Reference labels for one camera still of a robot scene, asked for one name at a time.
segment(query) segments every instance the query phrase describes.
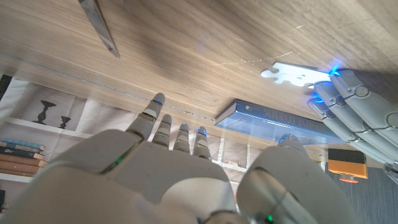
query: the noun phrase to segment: knife blade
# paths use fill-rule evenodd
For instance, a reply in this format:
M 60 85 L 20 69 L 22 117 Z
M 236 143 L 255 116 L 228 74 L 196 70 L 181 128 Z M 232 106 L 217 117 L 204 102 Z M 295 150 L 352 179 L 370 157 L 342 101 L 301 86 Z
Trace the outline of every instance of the knife blade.
M 105 20 L 101 14 L 100 8 L 95 0 L 79 0 L 81 7 L 91 25 L 94 27 L 99 38 L 104 43 L 105 47 L 117 58 L 120 58 L 119 52 L 113 42 L 111 34 L 106 27 Z

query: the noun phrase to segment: black candlestick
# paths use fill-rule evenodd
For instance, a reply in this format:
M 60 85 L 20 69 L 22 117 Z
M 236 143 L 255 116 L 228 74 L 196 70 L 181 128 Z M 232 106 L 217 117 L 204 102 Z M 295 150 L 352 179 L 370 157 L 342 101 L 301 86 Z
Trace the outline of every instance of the black candlestick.
M 61 116 L 61 118 L 62 118 L 62 122 L 63 123 L 61 124 L 60 128 L 65 129 L 65 127 L 67 126 L 68 121 L 70 121 L 70 118 L 64 117 L 64 116 Z
M 37 115 L 38 121 L 32 121 L 32 122 L 46 125 L 45 123 L 43 123 L 43 121 L 46 118 L 45 112 L 49 109 L 49 107 L 56 106 L 56 104 L 53 104 L 45 100 L 40 100 L 40 102 L 42 102 L 42 104 L 44 105 L 43 111 L 39 113 L 39 115 Z

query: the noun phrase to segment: bookshelf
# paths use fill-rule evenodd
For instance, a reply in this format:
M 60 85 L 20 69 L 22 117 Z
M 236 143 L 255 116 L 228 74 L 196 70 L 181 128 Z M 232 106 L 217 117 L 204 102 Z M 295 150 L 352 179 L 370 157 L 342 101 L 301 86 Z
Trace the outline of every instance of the bookshelf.
M 79 137 L 79 138 L 90 138 L 92 137 L 92 134 L 86 134 L 86 133 L 79 133 L 76 131 L 71 131 L 71 130 L 66 130 L 66 129 L 61 129 L 61 128 L 56 128 L 53 126 L 48 126 L 48 125 L 43 125 L 43 124 L 37 124 L 34 122 L 26 121 L 23 119 L 18 119 L 18 118 L 6 118 L 5 122 L 11 123 L 11 124 L 18 124 L 22 126 L 27 126 L 30 128 L 35 128 L 35 129 L 40 129 L 44 131 L 50 131 L 52 133 L 59 133 L 59 134 L 66 134 L 69 136 L 74 136 L 74 137 Z
M 15 182 L 21 183 L 30 183 L 33 177 L 24 177 L 19 175 L 12 175 L 12 174 L 2 174 L 0 173 L 0 180 L 10 180 Z

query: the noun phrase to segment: stacked books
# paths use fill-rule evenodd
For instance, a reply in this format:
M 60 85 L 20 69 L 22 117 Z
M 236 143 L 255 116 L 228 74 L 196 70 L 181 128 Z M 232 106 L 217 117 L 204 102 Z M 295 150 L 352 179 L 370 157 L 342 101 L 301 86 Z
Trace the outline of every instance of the stacked books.
M 40 154 L 44 150 L 40 144 L 4 138 L 0 142 L 0 173 L 32 177 L 47 165 Z

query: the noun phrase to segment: green led light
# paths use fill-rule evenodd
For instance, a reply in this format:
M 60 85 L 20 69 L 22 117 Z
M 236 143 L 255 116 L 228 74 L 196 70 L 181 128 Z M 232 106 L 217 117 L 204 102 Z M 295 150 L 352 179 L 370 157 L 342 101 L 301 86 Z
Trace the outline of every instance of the green led light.
M 268 221 L 269 223 L 273 223 L 273 222 L 274 222 L 274 218 L 272 217 L 272 215 L 268 215 L 267 221 Z

